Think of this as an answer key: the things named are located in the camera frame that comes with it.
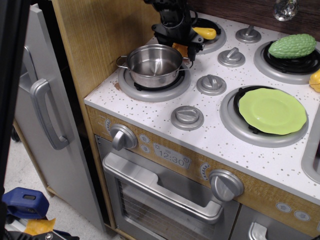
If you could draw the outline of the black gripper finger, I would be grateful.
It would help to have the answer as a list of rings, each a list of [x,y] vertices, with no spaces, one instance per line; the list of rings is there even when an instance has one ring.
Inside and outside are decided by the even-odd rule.
[[[173,45],[173,40],[171,40],[170,38],[168,38],[165,35],[162,35],[162,34],[159,34],[156,32],[155,37],[160,45],[165,45],[165,46],[172,46]]]
[[[187,56],[191,61],[196,59],[198,52],[203,50],[203,43],[190,43],[187,47]]]

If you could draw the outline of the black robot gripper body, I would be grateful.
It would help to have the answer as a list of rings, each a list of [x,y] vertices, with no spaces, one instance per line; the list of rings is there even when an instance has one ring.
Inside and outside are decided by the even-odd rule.
[[[204,38],[193,30],[198,14],[191,17],[193,8],[186,0],[145,0],[144,3],[152,5],[160,14],[160,23],[151,27],[155,37],[159,33],[173,40],[173,43],[203,43]]]

